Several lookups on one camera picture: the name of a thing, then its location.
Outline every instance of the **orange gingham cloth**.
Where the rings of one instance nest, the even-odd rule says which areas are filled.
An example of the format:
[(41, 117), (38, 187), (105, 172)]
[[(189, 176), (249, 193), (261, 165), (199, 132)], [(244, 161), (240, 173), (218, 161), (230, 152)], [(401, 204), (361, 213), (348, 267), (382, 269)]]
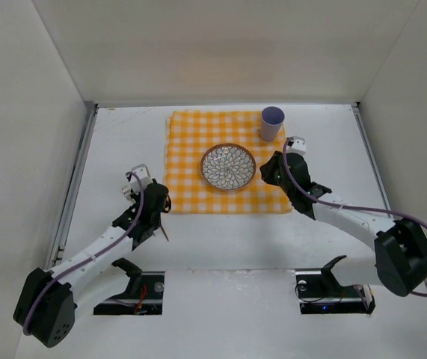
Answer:
[[(274, 142), (259, 137), (261, 111), (175, 111), (167, 121), (165, 178), (175, 213), (285, 213), (292, 207), (279, 187), (261, 180), (259, 167), (285, 141), (282, 127)], [(216, 144), (239, 144), (256, 161), (253, 180), (236, 191), (219, 191), (200, 173), (203, 154)]]

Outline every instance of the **tabletop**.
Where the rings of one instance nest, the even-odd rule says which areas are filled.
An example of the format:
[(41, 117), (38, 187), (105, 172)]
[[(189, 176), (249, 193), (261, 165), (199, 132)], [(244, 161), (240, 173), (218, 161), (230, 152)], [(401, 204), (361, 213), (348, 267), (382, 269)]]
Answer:
[[(384, 207), (350, 105), (276, 105), (285, 112), (286, 134), (307, 140), (313, 181), (352, 203)], [(90, 244), (129, 205), (120, 190), (128, 169), (144, 163), (162, 181), (165, 121), (173, 111), (264, 107), (101, 108), (64, 257)], [(427, 299), (374, 287), (370, 317), (299, 313), (291, 269), (323, 266), (342, 254), (373, 257), (336, 228), (294, 211), (168, 214), (162, 222), (170, 241), (159, 231), (127, 257), (144, 271), (166, 271), (161, 316), (87, 316), (50, 350), (23, 337), (16, 358), (427, 358)]]

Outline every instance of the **brown plate rim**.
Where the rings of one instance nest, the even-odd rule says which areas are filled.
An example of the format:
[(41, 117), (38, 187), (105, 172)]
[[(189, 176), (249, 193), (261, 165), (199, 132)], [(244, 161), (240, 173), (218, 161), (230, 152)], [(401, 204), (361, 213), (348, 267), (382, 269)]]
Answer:
[[(212, 152), (213, 150), (216, 150), (216, 149), (217, 149), (217, 148), (219, 148), (219, 147), (225, 147), (225, 146), (237, 147), (237, 148), (239, 148), (240, 150), (245, 151), (245, 152), (250, 156), (251, 161), (253, 162), (253, 176), (251, 176), (250, 180), (249, 180), (247, 183), (245, 183), (243, 186), (241, 186), (241, 187), (238, 187), (238, 188), (232, 188), (232, 189), (224, 189), (224, 188), (216, 187), (216, 186), (214, 186), (213, 184), (211, 184), (211, 183), (210, 183), (210, 182), (205, 178), (205, 174), (203, 173), (203, 166), (202, 166), (202, 164), (203, 164), (203, 161), (205, 160), (205, 158), (208, 156), (208, 154), (209, 154), (210, 152)], [(253, 178), (254, 178), (254, 177), (255, 177), (255, 175), (256, 175), (256, 159), (254, 158), (253, 154), (252, 154), (249, 150), (247, 150), (246, 148), (244, 148), (244, 147), (243, 147), (242, 145), (240, 145), (240, 144), (234, 144), (233, 142), (225, 142), (225, 143), (223, 143), (223, 144), (216, 144), (215, 146), (210, 147), (208, 150), (206, 150), (206, 151), (205, 151), (205, 153), (203, 154), (203, 156), (201, 156), (201, 160), (200, 160), (200, 174), (201, 174), (201, 176), (202, 176), (203, 180), (206, 182), (206, 184), (207, 184), (207, 185), (209, 185), (210, 187), (213, 187), (213, 188), (214, 188), (214, 189), (216, 189), (216, 190), (219, 190), (219, 191), (238, 191), (239, 189), (242, 189), (242, 188), (246, 187), (247, 185), (249, 185), (249, 184), (250, 184), (250, 182), (251, 182), (251, 181), (253, 181)]]

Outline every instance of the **purple cup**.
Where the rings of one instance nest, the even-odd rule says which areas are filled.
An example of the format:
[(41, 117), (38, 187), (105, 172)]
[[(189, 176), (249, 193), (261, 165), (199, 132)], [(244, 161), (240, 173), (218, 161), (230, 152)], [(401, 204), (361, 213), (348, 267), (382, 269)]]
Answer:
[(261, 111), (261, 127), (259, 136), (266, 142), (274, 141), (285, 120), (285, 114), (281, 108), (270, 106)]

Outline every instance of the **plate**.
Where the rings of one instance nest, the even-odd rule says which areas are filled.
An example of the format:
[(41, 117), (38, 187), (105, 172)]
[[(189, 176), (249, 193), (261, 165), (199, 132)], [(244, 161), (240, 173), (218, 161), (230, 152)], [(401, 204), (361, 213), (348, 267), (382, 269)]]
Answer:
[(200, 172), (209, 185), (232, 191), (251, 182), (256, 162), (250, 151), (239, 144), (217, 144), (203, 154)]

